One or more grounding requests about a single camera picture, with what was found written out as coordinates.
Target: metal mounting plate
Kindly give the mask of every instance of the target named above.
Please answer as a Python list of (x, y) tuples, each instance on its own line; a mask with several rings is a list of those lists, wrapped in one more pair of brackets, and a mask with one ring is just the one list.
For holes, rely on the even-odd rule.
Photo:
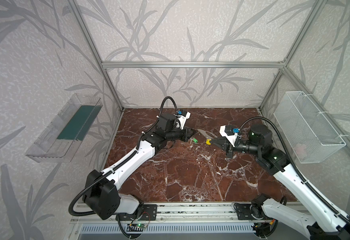
[[(156, 214), (158, 211), (158, 205), (156, 204), (144, 204), (143, 205), (143, 212), (147, 212), (150, 216), (147, 214), (143, 214), (138, 220), (140, 221), (155, 221), (156, 220)], [(134, 220), (134, 215), (133, 214), (126, 214), (126, 213), (120, 213), (118, 214), (119, 219), (121, 221), (132, 221)]]

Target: ventilation grille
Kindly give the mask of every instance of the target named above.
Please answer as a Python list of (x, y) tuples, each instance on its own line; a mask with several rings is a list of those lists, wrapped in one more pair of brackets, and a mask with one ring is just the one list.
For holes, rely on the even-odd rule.
[[(253, 223), (150, 223), (146, 233), (253, 233)], [(122, 224), (130, 232), (128, 224)], [(83, 224), (81, 234), (120, 233), (117, 223)]]

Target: green object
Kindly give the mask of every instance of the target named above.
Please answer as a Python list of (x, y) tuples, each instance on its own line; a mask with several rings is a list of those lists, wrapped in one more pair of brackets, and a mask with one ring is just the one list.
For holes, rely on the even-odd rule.
[(57, 139), (83, 141), (101, 108), (102, 106), (80, 106)]

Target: black bracket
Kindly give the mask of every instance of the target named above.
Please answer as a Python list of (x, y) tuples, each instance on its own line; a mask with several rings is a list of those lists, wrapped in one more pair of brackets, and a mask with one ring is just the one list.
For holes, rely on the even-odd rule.
[(235, 211), (238, 220), (262, 220), (265, 218), (263, 212), (260, 213), (259, 218), (254, 218), (252, 204), (235, 204)]
[[(140, 218), (138, 218), (137, 220), (154, 221), (154, 220), (156, 220), (157, 211), (158, 211), (158, 205), (156, 205), (156, 204), (144, 204), (142, 212), (146, 212), (148, 214), (142, 214), (140, 216)], [(136, 215), (126, 214), (126, 213), (120, 213), (120, 214), (118, 214), (118, 216), (119, 216), (120, 221), (132, 221), (136, 218)]]

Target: black cable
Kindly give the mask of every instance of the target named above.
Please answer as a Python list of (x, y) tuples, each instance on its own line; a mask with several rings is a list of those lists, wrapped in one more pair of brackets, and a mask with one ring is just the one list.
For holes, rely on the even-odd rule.
[(344, 222), (346, 222), (348, 225), (350, 225), (350, 220), (346, 217), (344, 217), (342, 214), (339, 213), (338, 210), (336, 210), (336, 208), (334, 208), (329, 202), (327, 202), (327, 200), (325, 200), (314, 188), (313, 186), (307, 182), (307, 179), (303, 176), (303, 174), (301, 173), (301, 171), (297, 168), (297, 165), (296, 163), (292, 160), (292, 157), (291, 155), (289, 154), (288, 152), (288, 149), (285, 145), (285, 142), (279, 132), (279, 130), (277, 129), (277, 127), (273, 124), (273, 122), (271, 122), (271, 120), (269, 120), (268, 118), (264, 118), (264, 117), (261, 117), (261, 116), (257, 116), (257, 117), (252, 117), (252, 118), (249, 118), (247, 120), (244, 121), (244, 123), (242, 124), (242, 126), (240, 126), (240, 129), (239, 131), (241, 132), (243, 126), (251, 121), (251, 120), (254, 120), (254, 119), (261, 119), (261, 120), (264, 120), (266, 122), (268, 122), (272, 128), (275, 130), (279, 140), (280, 140), (280, 143), (282, 144), (283, 146), (283, 149), (285, 151), (285, 154), (287, 156), (287, 159), (288, 161), (291, 163), (293, 169), (296, 171), (297, 175), (300, 177), (300, 179), (302, 180), (302, 182), (311, 190), (311, 192), (313, 192), (313, 194), (315, 194), (315, 196), (321, 200), (322, 203), (324, 203), (335, 215), (337, 215), (341, 220), (343, 220)]
[[(175, 112), (177, 113), (177, 106), (176, 106), (175, 100), (174, 100), (172, 97), (170, 97), (170, 96), (165, 97), (165, 98), (163, 99), (163, 101), (162, 101), (162, 104), (160, 105), (158, 118), (156, 119), (155, 123), (152, 124), (151, 127), (150, 127), (147, 131), (145, 131), (145, 133), (151, 131), (151, 129), (153, 129), (153, 127), (155, 127), (156, 124), (158, 124), (159, 118), (160, 118), (160, 116), (162, 115), (164, 103), (166, 102), (167, 99), (169, 99), (169, 100), (172, 101), (172, 103), (174, 104), (174, 107), (175, 107)], [(138, 139), (138, 143), (136, 144), (136, 150), (138, 150), (138, 151), (139, 151), (140, 141), (141, 141), (141, 139), (142, 139), (142, 137), (144, 136), (145, 133), (143, 133), (142, 135), (140, 135), (140, 137), (139, 137), (139, 139)]]
[(101, 180), (105, 179), (106, 177), (108, 177), (109, 175), (111, 175), (113, 172), (115, 172), (115, 170), (117, 170), (118, 168), (120, 168), (121, 166), (123, 166), (123, 164), (125, 164), (127, 161), (129, 161), (134, 155), (136, 154), (136, 150), (131, 153), (130, 156), (128, 156), (124, 161), (122, 161), (121, 163), (119, 163), (117, 166), (115, 166), (111, 171), (107, 172), (105, 175), (102, 175), (100, 178), (98, 178), (96, 181), (94, 181), (93, 183), (91, 183), (90, 185), (88, 185), (85, 189), (81, 190), (80, 193), (78, 195), (76, 195), (76, 197), (74, 197), (74, 199), (72, 199), (70, 205), (68, 206), (68, 213), (71, 214), (72, 216), (76, 216), (76, 217), (81, 217), (81, 216), (88, 216), (88, 215), (92, 215), (95, 214), (94, 211), (88, 211), (88, 212), (76, 212), (74, 210), (74, 205), (75, 203), (88, 191), (90, 190), (93, 186), (95, 186), (96, 184), (98, 184)]
[(122, 232), (122, 234), (123, 234), (125, 237), (127, 237), (128, 239), (136, 239), (136, 238), (140, 237), (141, 234), (139, 234), (139, 236), (137, 236), (137, 237), (134, 237), (132, 234), (128, 235), (128, 234), (124, 231), (124, 229), (123, 229), (123, 227), (122, 227), (122, 223), (120, 222), (120, 219), (119, 219), (119, 215), (118, 215), (118, 214), (116, 214), (116, 220), (118, 221), (118, 225), (119, 225), (120, 231)]

